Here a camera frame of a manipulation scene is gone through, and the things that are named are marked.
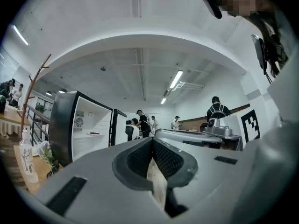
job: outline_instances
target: wooden coat rack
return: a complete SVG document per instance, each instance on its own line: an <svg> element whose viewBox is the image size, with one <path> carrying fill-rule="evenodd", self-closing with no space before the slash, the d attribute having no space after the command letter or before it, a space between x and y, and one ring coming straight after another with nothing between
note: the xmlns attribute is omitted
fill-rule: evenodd
<svg viewBox="0 0 299 224"><path fill-rule="evenodd" d="M27 92L27 95L26 95L24 106L23 106L23 113L22 113L22 120L21 120L21 132L23 132L23 128L24 128L24 119L25 119L25 113L26 113L26 109L27 109L27 103L28 103L28 100L30 98L32 98L32 97L29 97L30 93L32 91L34 83L36 82L36 78L38 77L38 75L41 72L42 68L49 68L48 66L44 66L44 65L46 64L46 62L48 61L48 59L50 58L50 56L51 56L51 54L49 54L48 57L45 59L45 61L42 63L41 67L38 69L38 71L36 73L36 76L34 77L33 80L31 78L31 76L29 76L29 79L30 79L31 83L30 83L29 91Z"/></svg>

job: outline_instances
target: open refrigerator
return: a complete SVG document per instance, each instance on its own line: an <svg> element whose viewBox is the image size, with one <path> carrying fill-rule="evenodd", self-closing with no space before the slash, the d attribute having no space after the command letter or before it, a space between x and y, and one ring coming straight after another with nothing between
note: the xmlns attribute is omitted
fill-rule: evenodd
<svg viewBox="0 0 299 224"><path fill-rule="evenodd" d="M126 115L79 91L58 94L49 126L53 156L66 166L92 151L127 142Z"/></svg>

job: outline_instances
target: vase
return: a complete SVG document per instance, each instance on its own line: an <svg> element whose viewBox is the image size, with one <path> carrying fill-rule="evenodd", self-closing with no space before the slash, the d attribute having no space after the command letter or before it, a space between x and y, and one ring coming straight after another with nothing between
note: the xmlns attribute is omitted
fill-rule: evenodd
<svg viewBox="0 0 299 224"><path fill-rule="evenodd" d="M51 163L51 170L50 172L47 173L47 178L57 173L58 170L59 170L59 163L57 160L55 160L53 163Z"/></svg>

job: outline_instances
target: wooden table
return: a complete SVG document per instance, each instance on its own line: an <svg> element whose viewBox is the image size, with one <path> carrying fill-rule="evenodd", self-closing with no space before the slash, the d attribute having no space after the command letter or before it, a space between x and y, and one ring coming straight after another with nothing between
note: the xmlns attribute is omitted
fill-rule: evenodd
<svg viewBox="0 0 299 224"><path fill-rule="evenodd" d="M33 164L38 176L38 182L35 184L29 183L26 178L26 174L24 173L21 157L20 157L20 146L14 145L14 154L17 159L17 163L26 183L27 189L31 194L35 194L38 190L43 186L45 182L47 182L47 173L50 172L50 168L45 160L42 160L39 156L33 157Z"/></svg>
<svg viewBox="0 0 299 224"><path fill-rule="evenodd" d="M6 135L6 133L18 133L19 127L21 127L22 112L11 106L5 106L4 113L0 113L0 134L2 136ZM29 120L25 117L24 127L30 129L30 125Z"/></svg>

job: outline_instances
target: bottle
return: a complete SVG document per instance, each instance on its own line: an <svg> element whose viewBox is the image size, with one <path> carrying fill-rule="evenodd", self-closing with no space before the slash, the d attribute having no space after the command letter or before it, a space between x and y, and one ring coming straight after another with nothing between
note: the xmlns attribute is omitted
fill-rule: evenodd
<svg viewBox="0 0 299 224"><path fill-rule="evenodd" d="M29 183L37 183L38 176L33 164L32 146L30 144L29 132L27 129L23 129L22 137L23 140L20 144L20 156L24 173Z"/></svg>

